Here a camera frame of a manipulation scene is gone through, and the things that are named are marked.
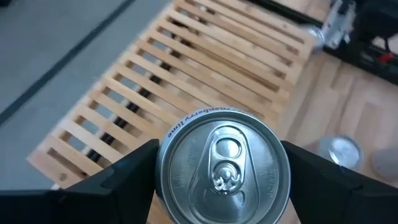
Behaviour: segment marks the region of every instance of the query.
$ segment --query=wooden slat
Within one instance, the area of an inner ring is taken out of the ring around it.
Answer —
[[[87,146],[91,147],[94,151],[98,152],[101,156],[105,159],[109,160],[110,162],[114,163],[120,160],[123,155],[113,149],[111,146],[107,145],[105,142],[99,140],[89,131],[81,127],[80,125],[76,124],[73,121],[63,120],[59,124],[60,128],[66,130],[74,137],[79,139],[81,142],[86,144]]]
[[[44,142],[47,148],[52,148],[64,158],[73,161],[79,169],[86,172],[88,175],[94,175],[103,169],[77,149],[53,135],[49,135]]]
[[[135,103],[140,108],[148,111],[149,113],[153,114],[154,116],[166,122],[167,124],[172,126],[177,124],[178,121],[180,120],[172,113],[161,108],[159,105],[154,104],[153,102],[149,101],[147,98],[141,96],[135,91],[130,90],[128,87],[124,86],[122,83],[119,83],[118,81],[112,78],[104,78],[104,82],[108,88],[126,97],[128,100]]]
[[[253,79],[242,75],[241,73],[233,70],[232,68],[228,67],[227,65],[217,62],[216,60],[210,60],[209,57],[207,57],[205,54],[197,52],[190,47],[184,46],[183,44],[180,44],[165,35],[162,35],[156,31],[153,31],[151,34],[151,37],[154,38],[155,40],[173,48],[173,49],[178,49],[178,51],[182,54],[184,54],[187,57],[190,57],[194,59],[195,61],[199,62],[200,64],[224,75],[225,77],[228,77],[232,81],[245,86],[246,88],[252,90],[255,93],[258,93],[259,95],[263,96],[264,98],[267,98],[271,101],[280,103],[282,105],[286,104],[287,100],[285,98],[280,97],[277,93],[274,91],[266,88],[265,86],[259,84],[258,82],[254,81]]]
[[[173,95],[166,89],[162,88],[160,85],[150,81],[148,78],[134,72],[130,68],[122,65],[115,65],[114,69],[119,72],[122,76],[130,79],[131,81],[137,83],[141,87],[145,88],[149,92],[155,94],[159,98],[165,100],[166,102],[174,105],[178,109],[186,112],[186,114],[193,113],[195,110],[199,110],[196,106],[193,106],[190,102],[187,102],[180,97]]]
[[[129,59],[131,60],[131,62],[141,66],[142,68],[146,69],[149,72],[152,72],[155,76],[167,81],[168,83],[172,84],[173,86],[185,91],[186,93],[192,95],[193,97],[206,103],[209,106],[213,106],[213,107],[225,106],[224,102],[206,95],[197,87],[195,87],[191,84],[188,84],[187,82],[177,78],[175,75],[164,70],[163,68],[154,66],[154,64],[152,62],[140,57],[139,55],[129,54]]]
[[[242,94],[238,93],[235,90],[228,88],[227,86],[223,85],[222,83],[218,83],[217,80],[214,78],[199,72],[198,70],[194,69],[193,67],[183,63],[181,60],[168,55],[167,53],[163,52],[162,50],[157,49],[154,46],[151,46],[143,41],[137,41],[136,43],[142,50],[146,52],[156,55],[157,58],[163,60],[165,63],[185,72],[187,75],[203,82],[204,84],[218,90],[219,92],[225,94],[226,96],[231,97],[232,99],[238,101],[239,103],[257,111],[260,114],[264,114],[270,119],[277,119],[278,114],[271,110],[269,107],[260,105],[257,101],[252,100],[243,96]]]
[[[276,55],[280,55],[281,57],[286,58],[287,60],[291,60],[293,62],[298,62],[298,63],[304,63],[304,61],[305,61],[304,59],[300,58],[299,56],[294,55],[292,52],[289,52],[285,48],[269,42],[265,38],[259,37],[256,34],[252,34],[234,24],[230,24],[229,22],[224,21],[214,15],[207,13],[207,12],[203,12],[199,8],[194,7],[186,2],[183,2],[182,0],[175,0],[175,4],[178,7],[181,7],[182,9],[184,9],[188,12],[191,12],[192,14],[211,22],[214,25],[237,35],[238,37],[242,37],[242,38],[244,38],[244,39],[276,54]]]
[[[240,68],[263,79],[264,81],[267,81],[276,86],[280,86],[281,88],[289,90],[289,91],[293,89],[293,85],[291,83],[283,80],[280,77],[275,76],[272,73],[269,73],[268,71],[265,71],[264,69],[259,68],[257,65],[253,64],[252,62],[242,60],[242,58],[239,58],[235,54],[233,54],[231,52],[227,52],[226,50],[222,49],[221,47],[219,47],[215,44],[212,44],[210,42],[207,42],[207,41],[203,40],[202,38],[200,38],[196,35],[193,35],[191,32],[189,32],[185,29],[179,28],[178,26],[176,26],[172,23],[169,23],[167,21],[162,21],[159,23],[159,25],[161,27],[163,27],[164,29],[167,29],[167,30],[173,32],[174,34],[176,34],[184,39],[187,39],[190,42],[193,42],[195,45],[221,57],[223,60],[229,61],[230,63],[239,66]],[[150,33],[150,36],[153,39],[155,39],[165,45],[168,45],[170,48],[173,48],[176,50],[178,49],[178,51],[180,53],[196,60],[197,62],[204,64],[205,66],[221,73],[222,75],[224,75],[232,80],[235,79],[235,81],[238,83],[253,87],[253,91],[257,92],[258,94],[260,94],[272,101],[279,101],[281,103],[284,102],[283,99],[278,99],[278,96],[276,96],[276,93],[274,93],[273,91],[270,91],[270,89],[267,89],[266,87],[262,86],[258,82],[255,82],[254,80],[245,77],[244,75],[229,68],[227,65],[225,65],[223,63],[219,63],[215,60],[210,60],[210,58],[207,57],[206,55],[204,55],[200,52],[197,52],[189,47],[186,47],[183,44],[181,44],[171,38],[168,38],[167,36],[162,35],[156,31],[152,31]]]
[[[105,133],[110,134],[112,137],[123,143],[129,149],[135,150],[141,145],[136,137],[127,133],[125,130],[115,125],[112,121],[108,121],[102,115],[90,109],[89,107],[81,105],[77,109],[77,111],[77,113],[82,115],[88,121],[91,121],[93,124],[97,125]]]
[[[64,167],[44,150],[48,151],[48,149],[39,146],[39,148],[33,151],[28,157],[28,161],[36,167],[36,169],[45,174],[49,179],[52,179],[63,189],[83,180],[82,177]]]
[[[88,97],[95,99],[99,104],[107,107],[107,109],[152,138],[163,139],[164,133],[167,131],[153,126],[153,124],[144,118],[141,118],[134,112],[128,110],[126,107],[110,99],[98,90],[93,90],[90,92]]]
[[[270,14],[267,14],[260,9],[249,6],[241,1],[237,0],[212,0],[219,4],[224,5],[230,9],[234,9],[246,17],[258,21],[264,25],[271,26],[275,30],[279,32],[283,32],[287,35],[294,35],[298,37],[302,41],[305,42],[306,45],[312,45],[315,43],[315,38],[306,33],[304,30],[298,28],[296,25],[290,24],[286,21],[282,21]]]
[[[286,64],[277,60],[273,60],[272,58],[265,57],[262,52],[258,52],[257,50],[247,47],[247,45],[243,45],[242,43],[233,40],[229,35],[224,35],[220,32],[215,32],[214,29],[212,29],[211,27],[203,25],[196,20],[193,20],[187,16],[184,16],[183,14],[178,13],[177,11],[171,11],[169,16],[172,19],[179,21],[186,26],[189,26],[203,34],[208,35],[209,37],[214,38],[217,41],[220,41],[221,43],[227,45],[228,47],[231,47],[249,57],[252,57],[253,59],[258,60],[264,65],[268,65],[282,73],[295,72]]]
[[[271,29],[267,26],[264,26],[248,17],[243,16],[240,13],[236,13],[226,7],[223,7],[213,1],[210,0],[194,0],[195,2],[204,5],[210,9],[212,9],[213,11],[222,14],[223,16],[232,19],[233,21],[236,21],[246,27],[250,27],[255,31],[258,31],[261,34],[264,34],[266,36],[272,37],[274,40],[285,43],[299,51],[302,50],[308,50],[308,48],[304,47],[304,45],[302,43],[300,43],[299,41],[288,37],[284,34],[282,34],[281,32],[277,32],[275,29]]]

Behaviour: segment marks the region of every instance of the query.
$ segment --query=can rim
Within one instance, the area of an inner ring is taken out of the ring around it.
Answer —
[[[179,223],[180,219],[176,218],[176,215],[178,215],[179,217],[182,217],[184,220],[188,221],[186,217],[181,214],[181,211],[175,204],[175,200],[171,196],[169,186],[165,186],[166,176],[162,174],[164,173],[164,169],[166,169],[167,167],[164,164],[166,162],[167,156],[172,156],[172,153],[174,152],[174,150],[168,151],[168,149],[174,149],[175,144],[181,141],[181,139],[183,139],[183,137],[189,133],[188,130],[194,128],[197,124],[200,123],[200,121],[206,120],[206,117],[210,116],[211,114],[213,116],[217,115],[216,118],[226,118],[230,119],[231,121],[237,121],[245,125],[250,125],[258,133],[260,133],[264,137],[267,137],[267,140],[269,140],[269,144],[272,146],[272,148],[282,149],[274,150],[274,152],[278,160],[278,169],[280,170],[279,181],[284,182],[285,184],[281,184],[280,187],[277,189],[274,203],[272,204],[268,212],[271,213],[272,211],[274,211],[275,213],[278,213],[277,215],[273,215],[273,217],[271,217],[272,220],[274,220],[274,223],[277,223],[278,220],[281,218],[289,201],[291,174],[289,159],[287,157],[286,151],[284,150],[282,143],[276,137],[275,133],[270,128],[268,128],[268,126],[266,126],[262,121],[260,121],[251,114],[230,107],[207,108],[204,110],[198,110],[195,113],[189,114],[184,117],[184,119],[182,119],[180,123],[177,123],[177,125],[175,127],[172,127],[170,131],[165,135],[164,140],[160,146],[156,162],[155,176],[158,180],[156,182],[156,193],[162,200],[163,204],[166,206],[170,218],[176,223]]]
[[[359,168],[362,165],[363,157],[364,157],[363,150],[359,146],[359,144],[356,141],[354,141],[353,138],[351,138],[351,137],[349,137],[347,135],[337,135],[337,136],[333,136],[333,138],[341,138],[341,139],[347,140],[355,147],[355,149],[358,151],[358,156],[359,156],[358,160],[356,161],[355,166],[346,167],[346,168],[351,169],[351,170],[359,170]]]

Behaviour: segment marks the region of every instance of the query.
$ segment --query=silver can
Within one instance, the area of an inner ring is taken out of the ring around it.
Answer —
[[[363,160],[362,149],[348,136],[326,136],[304,148],[351,170],[358,170]]]
[[[234,108],[186,116],[160,147],[156,191],[176,223],[276,223],[290,191],[275,134]]]
[[[304,24],[300,26],[304,31],[309,34],[315,36],[317,38],[317,42],[313,46],[313,53],[322,52],[323,46],[325,45],[325,36],[322,33],[322,30],[317,26],[311,24]]]

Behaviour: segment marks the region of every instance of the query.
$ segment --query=pull tab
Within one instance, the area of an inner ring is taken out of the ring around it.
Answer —
[[[243,184],[247,144],[243,133],[232,126],[223,126],[210,136],[208,175],[213,189],[222,195],[231,194]]]

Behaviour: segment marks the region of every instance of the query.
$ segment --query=black frame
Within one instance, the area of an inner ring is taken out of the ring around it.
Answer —
[[[398,223],[398,189],[281,143],[301,223]],[[158,151],[152,139],[66,190],[0,191],[0,223],[146,223]]]
[[[323,22],[272,0],[248,1],[261,6],[264,9],[275,12],[298,24],[312,24],[319,28],[323,26]],[[398,85],[397,54],[394,54],[394,58],[388,64],[381,63],[376,59],[384,55],[386,51],[378,46],[361,41],[351,41],[349,44],[342,43],[336,50],[325,47],[323,48],[323,51],[342,60],[343,62]]]
[[[6,7],[11,3],[11,0],[0,0],[0,7]]]

